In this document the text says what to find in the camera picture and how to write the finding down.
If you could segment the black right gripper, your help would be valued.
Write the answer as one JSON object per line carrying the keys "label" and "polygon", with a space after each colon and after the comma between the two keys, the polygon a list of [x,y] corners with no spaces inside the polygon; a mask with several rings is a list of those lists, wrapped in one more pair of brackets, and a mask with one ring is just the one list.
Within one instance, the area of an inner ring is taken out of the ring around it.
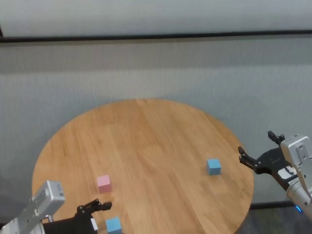
{"label": "black right gripper", "polygon": [[[279,147],[281,142],[285,140],[283,134],[276,135],[273,131],[268,131],[268,137]],[[241,146],[238,147],[238,152],[240,154],[239,162],[241,164],[254,170],[256,174],[271,175],[284,190],[287,190],[290,182],[297,178],[296,170],[284,158],[280,148],[268,150],[257,160],[250,157]]]}

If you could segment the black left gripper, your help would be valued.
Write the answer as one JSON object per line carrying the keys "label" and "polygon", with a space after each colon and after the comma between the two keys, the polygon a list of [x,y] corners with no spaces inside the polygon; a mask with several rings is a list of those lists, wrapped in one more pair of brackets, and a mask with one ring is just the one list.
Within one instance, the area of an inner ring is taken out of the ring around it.
{"label": "black left gripper", "polygon": [[74,217],[43,224],[46,234],[97,234],[97,228],[91,222],[92,213],[110,210],[112,202],[101,203],[95,199],[77,207]]}

